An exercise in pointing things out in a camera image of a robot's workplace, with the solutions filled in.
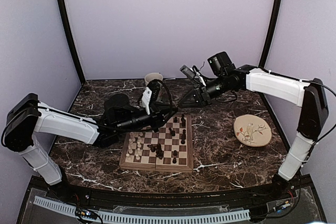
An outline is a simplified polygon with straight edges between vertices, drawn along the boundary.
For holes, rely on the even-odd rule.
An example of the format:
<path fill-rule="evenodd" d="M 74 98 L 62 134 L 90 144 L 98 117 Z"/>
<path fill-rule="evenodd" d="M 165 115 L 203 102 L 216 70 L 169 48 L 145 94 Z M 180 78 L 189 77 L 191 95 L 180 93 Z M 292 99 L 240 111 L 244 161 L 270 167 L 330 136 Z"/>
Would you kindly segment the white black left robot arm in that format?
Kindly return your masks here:
<path fill-rule="evenodd" d="M 127 132 L 144 131 L 145 127 L 157 132 L 177 111 L 172 102 L 149 101 L 136 108 L 129 104 L 127 95 L 119 93 L 105 102 L 101 119 L 94 120 L 52 108 L 30 93 L 8 113 L 1 144 L 21 155 L 53 186 L 61 200 L 69 201 L 74 197 L 74 189 L 67 184 L 65 173 L 42 148 L 35 133 L 49 133 L 105 148 Z"/>

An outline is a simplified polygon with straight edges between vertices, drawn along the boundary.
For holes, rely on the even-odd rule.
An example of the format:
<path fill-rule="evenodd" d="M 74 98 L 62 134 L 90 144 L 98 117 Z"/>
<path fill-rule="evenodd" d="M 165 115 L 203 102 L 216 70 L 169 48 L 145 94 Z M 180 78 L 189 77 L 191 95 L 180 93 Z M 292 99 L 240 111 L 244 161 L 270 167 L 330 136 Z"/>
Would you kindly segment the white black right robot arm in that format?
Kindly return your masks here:
<path fill-rule="evenodd" d="M 271 71 L 243 65 L 225 67 L 216 73 L 216 79 L 197 81 L 201 74 L 187 66 L 180 71 L 193 82 L 194 88 L 178 103 L 180 108 L 207 106 L 227 91 L 249 90 L 277 97 L 301 108 L 295 140 L 285 161 L 274 176 L 276 181 L 268 188 L 273 200 L 280 199 L 288 191 L 287 182 L 308 160 L 315 145 L 321 140 L 321 131 L 329 115 L 325 86 L 315 78 L 312 81 L 282 76 Z"/>

